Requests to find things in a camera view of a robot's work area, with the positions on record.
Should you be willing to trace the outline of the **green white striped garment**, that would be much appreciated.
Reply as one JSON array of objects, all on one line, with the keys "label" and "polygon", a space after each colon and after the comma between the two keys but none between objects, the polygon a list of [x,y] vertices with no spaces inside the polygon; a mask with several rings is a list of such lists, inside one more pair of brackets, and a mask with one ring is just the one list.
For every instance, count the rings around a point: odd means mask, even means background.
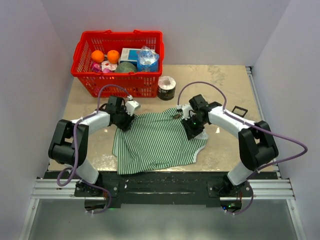
[{"label": "green white striped garment", "polygon": [[128,131],[116,129],[112,153],[117,173],[132,175],[146,171],[191,165],[207,145],[209,136],[187,139],[175,108],[137,115]]}]

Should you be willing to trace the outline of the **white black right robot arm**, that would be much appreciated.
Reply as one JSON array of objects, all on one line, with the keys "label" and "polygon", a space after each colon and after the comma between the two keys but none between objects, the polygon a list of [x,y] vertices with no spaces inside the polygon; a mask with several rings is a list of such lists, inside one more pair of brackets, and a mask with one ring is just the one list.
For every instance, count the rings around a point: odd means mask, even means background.
[{"label": "white black right robot arm", "polygon": [[177,105],[176,109],[182,113],[181,123],[188,140],[204,136],[206,124],[216,125],[238,140],[240,162],[212,187],[220,196],[235,196],[254,171],[279,155],[265,121],[239,117],[216,101],[208,103],[201,94],[191,98],[188,104]]}]

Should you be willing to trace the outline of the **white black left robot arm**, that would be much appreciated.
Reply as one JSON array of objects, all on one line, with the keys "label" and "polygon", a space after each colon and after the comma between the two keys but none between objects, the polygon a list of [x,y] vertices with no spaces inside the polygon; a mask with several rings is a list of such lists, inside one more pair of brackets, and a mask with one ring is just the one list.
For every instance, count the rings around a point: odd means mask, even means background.
[{"label": "white black left robot arm", "polygon": [[99,196],[104,184],[99,181],[99,172],[87,159],[89,136],[101,129],[115,125],[126,132],[135,119],[135,111],[140,104],[129,95],[127,100],[111,96],[107,103],[98,105],[91,114],[74,120],[58,121],[49,145],[48,157],[66,168],[56,180],[64,187],[78,176],[86,182],[86,191],[92,196]]}]

